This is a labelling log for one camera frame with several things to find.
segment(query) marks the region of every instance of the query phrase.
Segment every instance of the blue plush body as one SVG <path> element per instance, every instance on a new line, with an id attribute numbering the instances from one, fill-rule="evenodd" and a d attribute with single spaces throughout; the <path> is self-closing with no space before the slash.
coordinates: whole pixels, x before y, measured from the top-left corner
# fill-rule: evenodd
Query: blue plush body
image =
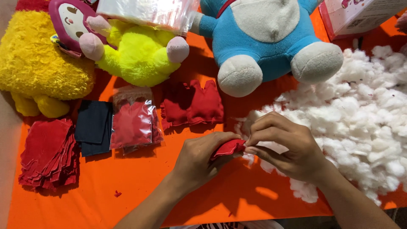
<path id="1" fill-rule="evenodd" d="M 199 34 L 213 39 L 214 58 L 221 66 L 228 58 L 248 55 L 260 66 L 263 82 L 276 79 L 291 71 L 290 62 L 302 48 L 321 41 L 315 32 L 309 15 L 318 6 L 317 0 L 298 0 L 300 20 L 294 30 L 281 41 L 261 42 L 243 32 L 235 22 L 235 16 L 228 6 L 216 19 L 216 14 L 226 0 L 201 0 L 202 17 Z"/>

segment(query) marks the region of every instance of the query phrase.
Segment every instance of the cardboard box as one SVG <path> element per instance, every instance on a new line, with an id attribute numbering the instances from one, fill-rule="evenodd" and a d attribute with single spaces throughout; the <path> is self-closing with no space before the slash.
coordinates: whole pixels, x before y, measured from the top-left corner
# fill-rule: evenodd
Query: cardboard box
<path id="1" fill-rule="evenodd" d="M 319 11 L 331 40 L 358 37 L 407 6 L 407 0 L 325 0 Z"/>

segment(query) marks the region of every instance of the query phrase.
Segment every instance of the white stuffing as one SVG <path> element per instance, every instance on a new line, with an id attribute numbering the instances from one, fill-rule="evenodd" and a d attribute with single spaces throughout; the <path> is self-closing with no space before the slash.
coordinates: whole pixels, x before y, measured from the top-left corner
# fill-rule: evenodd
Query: white stuffing
<path id="1" fill-rule="evenodd" d="M 390 46 L 377 46 L 372 53 L 369 59 L 363 51 L 346 49 L 335 76 L 318 85 L 299 83 L 272 105 L 251 111 L 236 130 L 249 135 L 258 117 L 279 112 L 310 128 L 327 159 L 377 205 L 378 194 L 393 192 L 400 183 L 407 192 L 406 57 Z M 260 165 L 266 172 L 274 170 L 267 162 Z M 293 179 L 290 183 L 295 197 L 317 200 L 313 185 Z"/>

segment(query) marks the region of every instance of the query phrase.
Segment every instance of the red collar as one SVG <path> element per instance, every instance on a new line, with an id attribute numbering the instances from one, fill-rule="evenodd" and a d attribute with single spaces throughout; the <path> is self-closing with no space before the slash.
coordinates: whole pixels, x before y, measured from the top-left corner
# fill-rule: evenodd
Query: red collar
<path id="1" fill-rule="evenodd" d="M 236 1 L 236 0 L 227 0 L 227 1 L 225 2 L 225 4 L 223 4 L 223 6 L 221 7 L 221 9 L 219 10 L 218 15 L 216 15 L 216 19 L 218 19 L 218 18 L 222 15 L 222 13 L 226 10 L 226 8 L 227 8 L 228 6 L 230 6 L 230 4 L 232 4 L 234 1 Z"/>

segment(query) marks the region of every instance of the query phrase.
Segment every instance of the orange fabric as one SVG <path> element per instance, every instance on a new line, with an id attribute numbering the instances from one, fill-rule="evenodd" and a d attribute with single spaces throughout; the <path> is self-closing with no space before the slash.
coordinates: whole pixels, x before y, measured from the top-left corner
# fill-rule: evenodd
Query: orange fabric
<path id="1" fill-rule="evenodd" d="M 317 36 L 328 41 L 319 12 L 314 12 L 312 21 Z M 406 36 L 394 28 L 395 17 L 380 28 L 364 37 L 362 48 L 371 50 L 375 45 L 391 44 L 393 49 L 407 42 Z M 214 79 L 218 68 L 205 38 L 189 33 L 187 42 L 191 46 L 189 57 L 182 66 L 171 75 L 172 81 L 189 82 L 199 79 L 201 85 Z M 342 48 L 352 47 L 352 40 L 335 41 Z M 86 99 L 109 101 L 113 88 L 127 85 L 120 78 L 111 77 L 96 70 L 97 81 L 94 90 Z M 187 138 L 203 136 L 211 131 L 232 131 L 236 123 L 234 117 L 245 117 L 253 109 L 270 104 L 273 98 L 290 89 L 295 89 L 293 77 L 284 76 L 263 83 L 251 95 L 233 98 L 221 92 L 225 108 L 226 123 L 216 125 L 213 130 L 203 134 L 192 133 L 182 128 L 174 134 L 166 135 L 165 146 L 146 147 L 127 158 L 120 153 L 101 154 L 81 158 L 79 185 L 73 189 L 62 189 L 57 194 L 39 194 L 24 190 L 17 181 L 20 174 L 20 157 L 13 187 L 9 213 L 8 229 L 108 229 L 112 228 L 123 216 L 135 208 L 170 172 Z M 153 88 L 155 101 L 161 101 L 162 85 Z M 72 101 L 72 110 L 79 107 L 80 101 Z M 30 120 L 22 126 L 20 153 L 24 150 Z M 194 126 L 194 132 L 203 132 L 205 125 Z M 240 220 L 261 220 L 271 218 L 291 218 L 305 216 L 331 215 L 323 195 L 315 204 L 305 203 L 294 198 L 290 190 L 289 179 L 275 172 L 267 174 L 259 163 L 252 168 L 245 166 L 243 159 L 237 159 L 226 165 L 220 174 L 208 184 L 189 194 L 172 210 L 163 226 L 192 225 L 210 222 L 230 222 Z M 115 191 L 121 192 L 118 198 Z M 381 198 L 382 207 L 394 208 L 407 206 L 407 194 L 399 188 Z"/>

